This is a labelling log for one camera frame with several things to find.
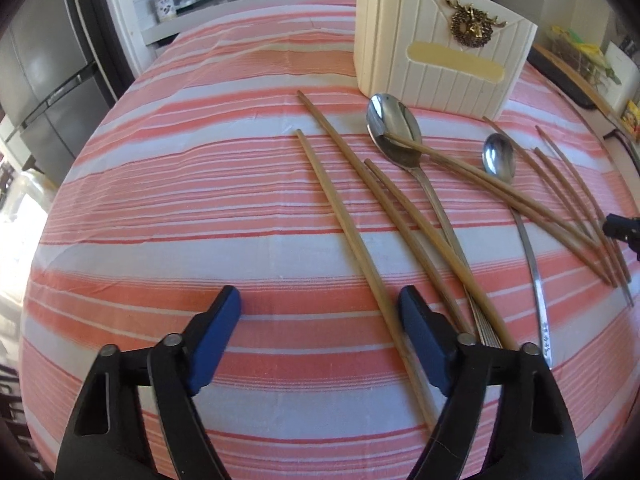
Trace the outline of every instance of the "red and white striped tablecloth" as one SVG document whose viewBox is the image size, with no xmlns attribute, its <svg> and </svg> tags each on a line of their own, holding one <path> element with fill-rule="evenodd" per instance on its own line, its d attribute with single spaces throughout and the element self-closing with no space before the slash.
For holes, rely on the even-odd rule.
<svg viewBox="0 0 640 480">
<path fill-rule="evenodd" d="M 436 224 L 417 183 L 370 142 L 353 31 L 354 0 L 310 0 L 206 23 L 181 34 L 89 140 L 56 197 L 25 298 L 22 392 L 50 466 L 98 348 L 140 348 L 180 332 L 221 286 L 233 284 L 242 318 L 212 384 L 195 399 L 232 477 L 408 475 L 427 429 L 293 135 L 301 128 L 310 136 L 390 293 L 414 283 L 439 309 L 394 226 L 296 98 L 302 89 L 358 155 L 379 163 Z M 485 124 L 415 113 L 426 142 L 480 166 Z M 527 149 L 551 154 L 535 131 L 541 125 L 604 211 L 638 213 L 598 141 L 529 66 L 499 123 Z M 423 166 L 509 329 L 521 343 L 536 342 L 529 270 L 509 211 L 452 174 Z M 522 162 L 515 185 L 568 219 Z M 607 288 L 536 226 L 527 229 L 544 279 L 554 374 L 588 472 L 618 434 L 638 387 L 638 316 L 619 289 Z M 640 266 L 627 248 L 624 254 L 637 294 Z M 175 476 L 148 391 L 142 406 L 158 468 Z M 481 465 L 495 409 L 490 399 L 467 473 Z"/>
</svg>

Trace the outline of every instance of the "yellow label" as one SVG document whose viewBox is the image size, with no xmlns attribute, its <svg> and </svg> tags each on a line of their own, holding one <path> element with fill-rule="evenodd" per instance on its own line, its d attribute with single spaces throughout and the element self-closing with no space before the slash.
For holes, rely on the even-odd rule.
<svg viewBox="0 0 640 480">
<path fill-rule="evenodd" d="M 411 61 L 450 68 L 497 84 L 504 79 L 504 67 L 490 59 L 453 50 L 439 43 L 414 41 L 406 50 Z"/>
</svg>

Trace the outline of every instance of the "refrigerator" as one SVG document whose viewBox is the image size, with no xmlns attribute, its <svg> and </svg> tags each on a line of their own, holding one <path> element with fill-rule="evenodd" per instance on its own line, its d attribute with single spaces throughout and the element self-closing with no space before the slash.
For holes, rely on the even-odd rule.
<svg viewBox="0 0 640 480">
<path fill-rule="evenodd" d="M 106 0 L 23 0 L 0 36 L 0 107 L 60 185 L 134 77 Z"/>
</svg>

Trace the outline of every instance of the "spoon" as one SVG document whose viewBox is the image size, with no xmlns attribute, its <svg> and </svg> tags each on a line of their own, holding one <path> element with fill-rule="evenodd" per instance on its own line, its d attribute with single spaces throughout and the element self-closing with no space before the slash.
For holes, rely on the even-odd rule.
<svg viewBox="0 0 640 480">
<path fill-rule="evenodd" d="M 442 226 L 445 240 L 453 248 L 460 260 L 469 267 L 449 217 L 447 217 L 447 213 L 444 211 L 440 199 L 431 185 L 431 181 L 420 167 L 422 153 L 396 144 L 385 137 L 385 133 L 389 132 L 415 142 L 422 142 L 420 126 L 411 110 L 390 94 L 375 94 L 369 100 L 369 105 L 367 106 L 367 128 L 371 139 L 382 154 L 418 181 L 433 206 L 433 210 Z M 478 327 L 480 341 L 485 345 L 499 348 L 501 344 L 493 327 L 466 289 L 465 292 Z"/>
<path fill-rule="evenodd" d="M 513 155 L 513 146 L 509 137 L 503 134 L 491 134 L 487 137 L 482 147 L 482 164 L 484 170 L 503 181 L 510 184 L 516 173 L 516 161 Z M 515 209 L 511 209 L 513 219 L 516 222 L 524 253 L 527 257 L 531 278 L 533 280 L 533 289 L 536 297 L 536 309 L 538 311 L 538 323 L 540 328 L 540 342 L 542 343 L 542 355 L 546 364 L 551 368 L 551 338 L 549 331 L 549 323 L 546 318 L 546 303 L 544 290 L 542 289 L 542 279 L 536 262 L 536 255 L 531 246 L 531 240 L 527 235 L 527 229 L 524 227 L 522 217 Z"/>
</svg>

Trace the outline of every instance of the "screw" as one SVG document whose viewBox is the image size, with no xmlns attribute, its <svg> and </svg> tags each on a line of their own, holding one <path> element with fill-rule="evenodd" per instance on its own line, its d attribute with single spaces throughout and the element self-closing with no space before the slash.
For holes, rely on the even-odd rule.
<svg viewBox="0 0 640 480">
<path fill-rule="evenodd" d="M 180 334 L 169 334 L 162 340 L 164 346 L 178 346 L 182 342 L 182 336 Z"/>
<path fill-rule="evenodd" d="M 458 334 L 458 342 L 464 346 L 473 346 L 476 344 L 476 338 L 471 334 L 463 332 L 462 334 Z"/>
<path fill-rule="evenodd" d="M 100 348 L 100 355 L 102 357 L 110 357 L 118 351 L 118 347 L 116 345 L 105 345 Z"/>
<path fill-rule="evenodd" d="M 538 345 L 533 343 L 524 343 L 524 345 L 522 345 L 522 349 L 529 355 L 540 355 L 540 348 L 538 348 Z"/>
</svg>

